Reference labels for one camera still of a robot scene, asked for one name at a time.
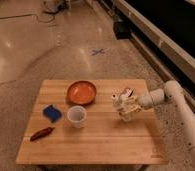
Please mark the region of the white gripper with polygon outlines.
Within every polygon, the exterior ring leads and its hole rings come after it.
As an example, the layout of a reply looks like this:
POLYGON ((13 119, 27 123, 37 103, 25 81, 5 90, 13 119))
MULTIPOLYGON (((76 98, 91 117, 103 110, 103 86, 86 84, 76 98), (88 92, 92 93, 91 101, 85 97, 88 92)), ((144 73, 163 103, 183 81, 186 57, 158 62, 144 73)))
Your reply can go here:
POLYGON ((131 97, 128 97, 122 101, 119 114, 123 121, 129 122, 133 120, 134 114, 141 111, 142 107, 139 105, 138 97, 132 95, 131 97))

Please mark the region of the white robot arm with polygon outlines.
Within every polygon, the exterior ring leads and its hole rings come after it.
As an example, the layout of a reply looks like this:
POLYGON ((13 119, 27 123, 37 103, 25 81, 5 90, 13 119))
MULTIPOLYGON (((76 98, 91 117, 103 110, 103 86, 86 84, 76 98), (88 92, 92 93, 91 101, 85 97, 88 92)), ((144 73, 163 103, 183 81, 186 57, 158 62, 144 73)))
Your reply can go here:
POLYGON ((195 113, 192 111, 184 96, 181 85, 174 80, 164 84, 164 88, 135 94, 127 87, 122 93, 114 96, 114 107, 125 122, 132 120, 134 114, 149 110, 155 106, 171 101, 175 104, 181 119, 182 129, 190 156, 195 163, 195 113))

